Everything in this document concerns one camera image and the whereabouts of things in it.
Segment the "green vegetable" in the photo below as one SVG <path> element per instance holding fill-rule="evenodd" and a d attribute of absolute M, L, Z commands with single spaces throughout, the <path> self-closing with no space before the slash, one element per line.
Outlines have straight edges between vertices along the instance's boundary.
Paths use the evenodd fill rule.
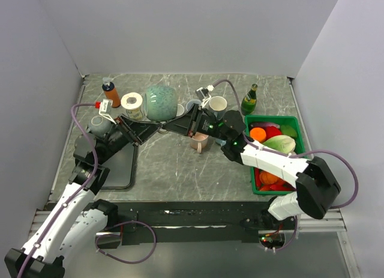
<path fill-rule="evenodd" d="M 290 125 L 281 125 L 280 131 L 283 135 L 287 135 L 291 138 L 296 139 L 298 137 L 298 132 L 294 128 L 292 128 Z"/>
<path fill-rule="evenodd" d="M 263 143 L 263 145 L 270 147 L 273 150 L 289 154 L 295 150 L 296 142 L 289 136 L 278 135 L 268 139 Z"/>

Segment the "green plastic basket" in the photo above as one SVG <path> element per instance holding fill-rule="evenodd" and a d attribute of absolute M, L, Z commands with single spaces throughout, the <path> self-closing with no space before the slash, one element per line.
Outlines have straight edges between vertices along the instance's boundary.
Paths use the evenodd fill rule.
<path fill-rule="evenodd" d="M 272 122 L 278 125 L 290 125 L 292 128 L 298 132 L 298 137 L 295 139 L 296 142 L 296 148 L 295 153 L 301 154 L 305 152 L 304 143 L 302 141 L 301 137 L 301 131 L 299 127 L 299 122 L 294 116 L 262 116 L 262 115 L 248 115 L 245 116 L 245 125 L 247 136 L 250 134 L 250 129 L 248 128 L 248 125 L 252 122 Z M 288 193 L 291 193 L 291 191 L 259 191 L 259 189 L 256 187 L 256 179 L 254 176 L 253 167 L 250 168 L 251 170 L 251 183 L 252 183 L 252 191 L 253 193 L 257 195 L 286 195 Z"/>

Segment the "red bell pepper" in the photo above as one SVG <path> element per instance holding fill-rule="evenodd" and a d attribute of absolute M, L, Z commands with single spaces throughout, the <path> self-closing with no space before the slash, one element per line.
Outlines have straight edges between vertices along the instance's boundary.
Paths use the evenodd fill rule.
<path fill-rule="evenodd" d="M 276 184 L 271 185 L 271 189 L 273 191 L 292 191 L 292 189 L 290 188 L 284 187 L 282 185 L 276 185 Z"/>
<path fill-rule="evenodd" d="M 286 182 L 283 179 L 278 180 L 275 185 L 283 186 Z"/>
<path fill-rule="evenodd" d="M 256 183 L 256 187 L 257 188 L 260 188 L 262 186 L 262 182 L 260 180 L 260 170 L 259 168 L 253 168 L 253 174 L 254 174 L 254 180 L 255 180 L 255 183 Z"/>
<path fill-rule="evenodd" d="M 271 186 L 273 185 L 264 185 L 259 189 L 259 191 L 271 191 Z"/>

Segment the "gray wall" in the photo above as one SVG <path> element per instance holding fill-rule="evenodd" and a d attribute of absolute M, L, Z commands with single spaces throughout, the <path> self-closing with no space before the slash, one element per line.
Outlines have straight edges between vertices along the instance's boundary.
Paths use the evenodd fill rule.
<path fill-rule="evenodd" d="M 337 0 L 41 0 L 80 72 L 296 76 Z"/>
<path fill-rule="evenodd" d="M 383 277 L 384 0 L 339 0 L 305 60 L 294 89 L 313 148 L 348 159 L 360 179 L 356 201 L 343 209 L 364 277 Z M 332 162 L 343 187 L 352 177 Z"/>
<path fill-rule="evenodd" d="M 38 0 L 0 0 L 1 259 L 47 201 L 80 79 Z"/>

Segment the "teal vase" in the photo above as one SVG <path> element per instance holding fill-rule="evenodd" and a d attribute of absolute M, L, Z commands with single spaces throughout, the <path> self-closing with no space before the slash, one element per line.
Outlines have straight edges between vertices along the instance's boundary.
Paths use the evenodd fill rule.
<path fill-rule="evenodd" d="M 165 85 L 148 87 L 144 94 L 143 110 L 151 121 L 162 122 L 174 119 L 178 111 L 176 90 Z"/>

